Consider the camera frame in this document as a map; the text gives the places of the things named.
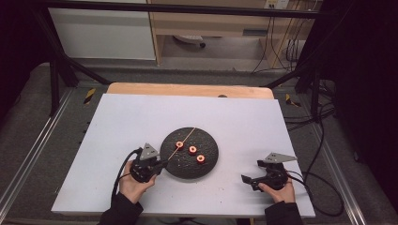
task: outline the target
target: white tabletop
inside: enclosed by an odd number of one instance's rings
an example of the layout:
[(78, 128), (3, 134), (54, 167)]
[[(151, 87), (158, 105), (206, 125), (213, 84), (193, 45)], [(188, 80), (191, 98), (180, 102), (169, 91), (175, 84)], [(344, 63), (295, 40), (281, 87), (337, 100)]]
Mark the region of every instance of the white tabletop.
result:
[[(150, 143), (160, 150), (179, 128), (196, 127), (219, 146), (219, 160), (206, 176), (182, 180), (166, 170), (140, 200), (142, 216), (255, 218), (273, 204), (252, 191), (241, 175), (264, 176), (256, 165), (275, 152), (294, 156), (277, 100), (105, 94), (85, 134), (52, 211), (97, 215), (110, 207), (111, 192), (125, 157)], [(300, 173), (296, 161), (285, 162)], [(302, 217), (314, 217), (304, 187), (294, 181)]]

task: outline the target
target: wall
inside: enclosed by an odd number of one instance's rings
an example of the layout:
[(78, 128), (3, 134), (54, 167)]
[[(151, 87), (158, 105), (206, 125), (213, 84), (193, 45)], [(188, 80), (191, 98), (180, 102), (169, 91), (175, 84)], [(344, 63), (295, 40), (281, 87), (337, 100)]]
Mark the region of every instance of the wall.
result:
[[(146, 3), (145, 0), (97, 1)], [(146, 12), (50, 8), (50, 13), (70, 57), (155, 60)]]

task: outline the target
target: round black disc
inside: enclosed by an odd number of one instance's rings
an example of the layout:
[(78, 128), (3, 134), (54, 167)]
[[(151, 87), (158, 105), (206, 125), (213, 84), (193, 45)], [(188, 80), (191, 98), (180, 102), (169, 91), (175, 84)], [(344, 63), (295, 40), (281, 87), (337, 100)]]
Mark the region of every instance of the round black disc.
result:
[[(164, 139), (161, 144), (161, 160), (168, 159), (175, 152), (176, 143), (183, 142), (190, 133), (182, 149), (176, 151), (166, 167), (169, 173), (182, 179), (195, 179), (208, 174), (219, 158), (216, 141), (207, 132), (200, 128), (184, 127), (173, 131)], [(189, 153), (191, 146), (197, 149), (194, 156)], [(199, 164), (196, 160), (199, 155), (205, 156), (203, 164)]]

